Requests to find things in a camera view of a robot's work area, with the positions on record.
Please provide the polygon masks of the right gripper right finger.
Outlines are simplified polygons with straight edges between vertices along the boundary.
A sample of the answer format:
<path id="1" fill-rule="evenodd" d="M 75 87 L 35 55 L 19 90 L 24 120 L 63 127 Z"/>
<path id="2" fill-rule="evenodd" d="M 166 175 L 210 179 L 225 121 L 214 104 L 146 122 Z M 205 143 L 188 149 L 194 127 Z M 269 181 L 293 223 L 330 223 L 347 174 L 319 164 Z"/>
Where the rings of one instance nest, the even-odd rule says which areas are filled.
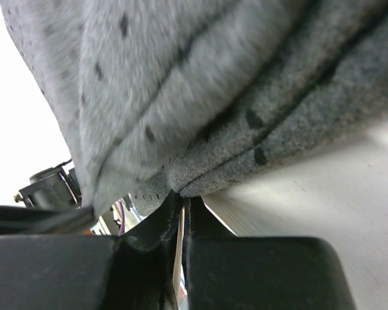
<path id="1" fill-rule="evenodd" d="M 184 200 L 183 270 L 190 309 L 355 309 L 340 259 L 308 236 L 239 237 Z"/>

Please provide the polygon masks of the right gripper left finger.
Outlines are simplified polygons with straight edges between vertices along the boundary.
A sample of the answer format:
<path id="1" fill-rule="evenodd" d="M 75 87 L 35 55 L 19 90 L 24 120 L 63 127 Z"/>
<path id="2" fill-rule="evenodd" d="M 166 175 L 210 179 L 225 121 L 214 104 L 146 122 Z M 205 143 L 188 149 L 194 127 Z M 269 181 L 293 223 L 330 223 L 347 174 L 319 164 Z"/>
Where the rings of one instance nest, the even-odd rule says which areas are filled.
<path id="1" fill-rule="evenodd" d="M 0 206 L 0 309 L 176 309 L 181 199 L 121 236 L 88 235 L 92 209 Z"/>

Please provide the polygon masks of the dark grey dotted skirt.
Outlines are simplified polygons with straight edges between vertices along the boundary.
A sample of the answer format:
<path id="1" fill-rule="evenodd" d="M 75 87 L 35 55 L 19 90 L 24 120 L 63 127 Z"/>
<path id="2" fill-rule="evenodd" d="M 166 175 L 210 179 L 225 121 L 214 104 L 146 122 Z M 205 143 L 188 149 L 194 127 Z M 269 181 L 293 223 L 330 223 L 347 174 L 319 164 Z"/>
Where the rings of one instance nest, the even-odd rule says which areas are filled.
<path id="1" fill-rule="evenodd" d="M 388 1 L 1 1 L 82 204 L 203 196 L 388 114 Z"/>

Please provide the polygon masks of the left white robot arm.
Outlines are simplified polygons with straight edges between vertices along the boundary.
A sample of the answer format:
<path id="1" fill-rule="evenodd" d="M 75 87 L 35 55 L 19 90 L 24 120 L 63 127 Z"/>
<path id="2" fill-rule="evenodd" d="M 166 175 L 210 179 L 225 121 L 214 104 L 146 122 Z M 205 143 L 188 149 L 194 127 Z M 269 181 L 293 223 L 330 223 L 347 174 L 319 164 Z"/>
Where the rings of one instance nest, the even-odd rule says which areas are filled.
<path id="1" fill-rule="evenodd" d="M 29 178 L 30 184 L 19 189 L 16 203 L 28 209 L 64 211 L 81 206 L 81 191 L 75 168 L 65 170 L 72 160 L 45 169 Z"/>

